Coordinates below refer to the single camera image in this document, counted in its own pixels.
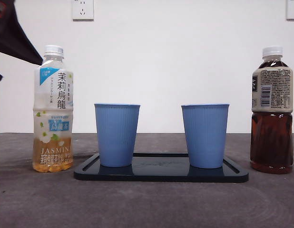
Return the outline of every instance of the ribbed plastic cup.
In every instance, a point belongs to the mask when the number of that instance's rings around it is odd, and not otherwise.
[[[229,104],[182,105],[190,165],[215,169],[223,165]]]
[[[140,105],[94,104],[100,164],[123,167],[132,163]]]

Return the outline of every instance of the tray rim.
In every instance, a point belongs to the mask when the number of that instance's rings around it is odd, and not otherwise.
[[[133,153],[134,157],[188,157],[188,153],[160,153],[160,152],[148,152],[148,153]],[[239,164],[224,156],[224,163],[230,169],[236,169],[239,173],[234,176],[222,176],[222,177],[203,177],[199,176],[143,176],[143,175],[120,175],[120,174],[93,174],[85,173],[83,171],[87,166],[93,165],[91,162],[99,159],[99,153],[95,153],[87,160],[78,165],[73,177],[81,181],[150,181],[150,182],[211,182],[211,183],[243,183],[249,180],[249,173],[246,169],[242,168]]]

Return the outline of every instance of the barcode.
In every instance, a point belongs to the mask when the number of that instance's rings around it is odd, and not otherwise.
[[[272,85],[261,85],[261,106],[269,107],[271,102]]]

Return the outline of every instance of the plastic bottle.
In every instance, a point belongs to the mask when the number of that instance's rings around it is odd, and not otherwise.
[[[45,50],[35,70],[33,168],[57,172],[73,164],[73,73],[62,62],[63,48],[47,45]]]
[[[253,73],[251,166],[267,172],[292,171],[293,71],[281,61],[281,46],[263,49]]]

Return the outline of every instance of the electrical outlet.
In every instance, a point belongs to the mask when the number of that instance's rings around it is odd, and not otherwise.
[[[94,19],[94,0],[73,0],[73,21]]]
[[[286,19],[294,20],[294,0],[286,0]]]

